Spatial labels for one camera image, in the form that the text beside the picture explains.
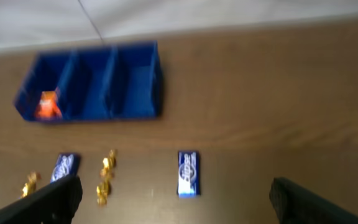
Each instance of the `white backdrop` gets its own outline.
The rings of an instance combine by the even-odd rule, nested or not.
[[[358,13],[358,0],[0,0],[0,49]]]

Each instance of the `blue and white package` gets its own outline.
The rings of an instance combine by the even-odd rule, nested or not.
[[[80,166],[80,155],[74,153],[59,154],[50,182],[54,182],[67,175],[77,175]]]
[[[195,197],[200,194],[200,159],[197,151],[178,152],[179,197]]]

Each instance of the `gold candy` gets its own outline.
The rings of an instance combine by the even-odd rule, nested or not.
[[[37,180],[41,179],[41,175],[37,172],[31,172],[28,176],[28,182],[24,184],[24,187],[22,189],[23,194],[21,198],[24,198],[32,193],[35,192],[36,188],[37,188]]]
[[[110,179],[112,179],[114,166],[116,165],[116,152],[111,150],[108,157],[103,159],[103,168],[100,171],[100,176],[103,181],[96,188],[98,193],[98,204],[103,206],[107,204],[107,196],[111,193]]]

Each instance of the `brown table surface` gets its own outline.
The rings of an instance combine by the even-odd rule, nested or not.
[[[159,40],[163,115],[42,125],[12,100],[35,52],[0,55],[0,208],[26,175],[48,184],[59,152],[83,156],[73,223],[277,223],[284,176],[358,215],[358,19]],[[102,158],[117,149],[113,194],[96,204]],[[201,153],[202,196],[179,199],[177,151]]]

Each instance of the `blue tray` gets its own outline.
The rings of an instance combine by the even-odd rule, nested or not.
[[[161,110],[157,42],[41,53],[14,102],[27,121],[154,118]],[[40,119],[41,92],[57,90],[62,118]]]

